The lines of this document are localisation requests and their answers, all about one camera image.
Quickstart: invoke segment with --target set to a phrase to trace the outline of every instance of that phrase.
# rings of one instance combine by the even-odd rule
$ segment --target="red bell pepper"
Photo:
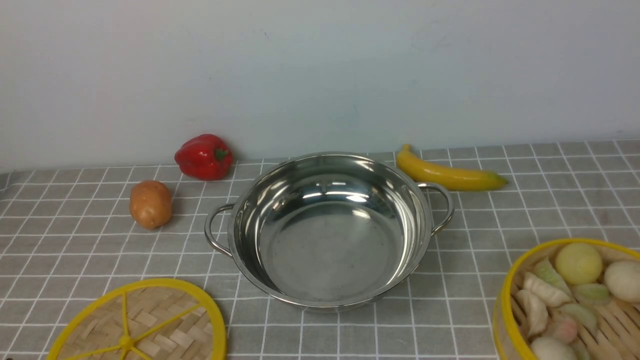
[[[202,134],[184,143],[173,159],[183,174],[212,181],[225,177],[233,162],[233,155],[221,138]]]

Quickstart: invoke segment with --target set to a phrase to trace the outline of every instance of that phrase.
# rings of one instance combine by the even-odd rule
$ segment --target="gray checkered tablecloth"
[[[394,153],[368,154],[394,163]],[[417,271],[376,304],[302,312],[269,299],[204,240],[206,214],[284,159],[240,161],[204,183],[175,165],[39,170],[0,176],[0,355],[43,359],[65,324],[106,291],[149,277],[197,284],[220,306],[231,359],[496,359],[493,303],[514,260],[567,236],[640,248],[640,140],[422,151],[445,165],[499,172],[495,192],[455,193],[454,220]],[[146,231],[129,216],[138,181],[174,193],[173,220]],[[444,202],[429,194],[434,217]],[[226,238],[229,215],[218,217]]]

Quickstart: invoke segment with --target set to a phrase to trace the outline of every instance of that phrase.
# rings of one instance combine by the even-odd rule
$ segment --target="pepper stem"
[[[216,149],[216,160],[222,161],[227,155],[229,155],[229,150]]]

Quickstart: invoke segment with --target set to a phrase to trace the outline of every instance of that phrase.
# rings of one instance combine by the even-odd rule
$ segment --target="stainless steel pot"
[[[422,190],[447,201],[433,226]],[[233,210],[228,247],[211,231]],[[286,161],[258,178],[235,204],[205,221],[207,241],[262,291],[307,309],[342,311],[375,301],[418,266],[432,235],[453,216],[449,192],[414,183],[357,154],[323,152]]]

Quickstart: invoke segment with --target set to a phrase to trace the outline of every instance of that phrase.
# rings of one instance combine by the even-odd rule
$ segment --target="yellow rim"
[[[200,289],[198,286],[195,286],[193,284],[190,284],[186,281],[182,281],[182,280],[177,280],[177,279],[148,279],[148,280],[142,280],[142,281],[138,281],[138,282],[134,282],[132,284],[128,284],[125,286],[122,286],[121,288],[115,289],[113,291],[110,291],[109,293],[105,294],[104,296],[102,296],[101,298],[97,299],[96,301],[92,302],[89,306],[87,306],[86,308],[84,308],[78,315],[76,315],[76,317],[71,320],[71,322],[65,327],[64,330],[62,330],[62,333],[60,334],[60,336],[58,336],[58,339],[56,340],[56,342],[53,344],[53,346],[51,347],[51,350],[49,351],[49,355],[47,356],[47,360],[55,360],[58,358],[58,354],[60,353],[60,350],[62,349],[62,346],[64,345],[64,343],[66,342],[67,338],[71,335],[71,333],[73,332],[73,330],[89,315],[91,314],[94,310],[96,310],[98,307],[106,304],[108,301],[112,300],[115,297],[119,297],[122,296],[123,298],[123,302],[122,302],[122,309],[123,309],[123,320],[126,319],[126,296],[125,294],[129,291],[132,290],[137,290],[140,288],[149,288],[149,287],[153,287],[153,286],[162,286],[162,287],[166,287],[166,288],[173,288],[173,289],[178,289],[178,290],[182,290],[186,293],[188,293],[189,295],[191,295],[192,297],[194,297],[197,301],[198,301],[198,305],[195,307],[192,307],[190,309],[187,309],[187,311],[184,311],[180,314],[178,314],[177,316],[174,316],[173,318],[147,330],[144,334],[142,334],[141,336],[138,336],[136,339],[130,339],[129,338],[129,330],[128,330],[128,325],[127,322],[124,321],[123,324],[123,338],[128,338],[130,340],[129,343],[121,343],[119,345],[115,345],[112,347],[108,347],[108,348],[102,348],[102,349],[98,349],[98,350],[94,350],[92,352],[87,352],[85,354],[80,354],[78,356],[74,356],[71,357],[69,360],[71,359],[80,359],[82,357],[89,357],[91,355],[94,354],[100,354],[103,352],[107,352],[107,351],[114,351],[114,350],[118,350],[121,348],[126,348],[127,351],[133,351],[135,353],[137,353],[140,357],[146,359],[146,360],[150,360],[150,357],[146,354],[144,354],[143,352],[141,352],[140,350],[138,350],[134,344],[136,341],[141,340],[143,338],[145,338],[146,336],[148,336],[149,334],[151,334],[152,332],[160,329],[161,327],[165,326],[166,324],[184,316],[185,314],[188,314],[190,312],[192,312],[195,308],[197,307],[204,307],[205,310],[207,311],[207,314],[209,314],[209,319],[211,320],[211,326],[213,327],[213,339],[212,339],[212,352],[211,352],[211,359],[212,360],[222,360],[225,358],[225,354],[227,353],[227,337],[225,335],[225,322],[222,319],[222,314],[220,313],[220,309],[218,309],[218,306],[216,305],[216,303],[213,301],[213,299],[206,293],[204,292],[202,289]],[[122,352],[122,356],[120,357],[121,359],[124,358],[126,356],[127,352]]]
[[[500,304],[502,307],[502,319],[504,321],[504,325],[507,330],[507,335],[513,342],[513,347],[516,349],[516,351],[520,354],[520,356],[523,359],[536,359],[536,356],[533,354],[533,352],[531,352],[531,350],[529,349],[529,346],[526,344],[526,342],[520,335],[520,331],[518,330],[518,325],[516,324],[516,321],[513,318],[513,313],[511,311],[511,282],[513,281],[513,276],[516,274],[516,271],[520,268],[520,265],[529,256],[533,255],[534,253],[540,250],[546,249],[548,247],[553,247],[556,245],[564,245],[564,244],[574,243],[574,242],[588,243],[592,245],[608,247],[610,249],[624,252],[625,254],[631,255],[634,258],[640,260],[640,254],[632,250],[629,250],[625,247],[612,244],[612,243],[607,243],[602,240],[587,239],[587,238],[565,238],[565,239],[553,240],[548,243],[540,244],[535,248],[527,251],[522,256],[520,256],[520,258],[518,258],[515,264],[513,264],[513,266],[509,270],[509,273],[507,274],[506,279],[504,280],[502,291],[500,292]],[[496,318],[495,318],[495,310],[494,310],[494,314],[493,314],[494,342],[496,345],[498,355],[500,355],[502,359],[505,359],[504,354],[502,353],[503,350],[502,350],[502,345],[500,344],[500,339],[498,339],[497,337],[497,328],[496,328],[495,322],[496,322]]]

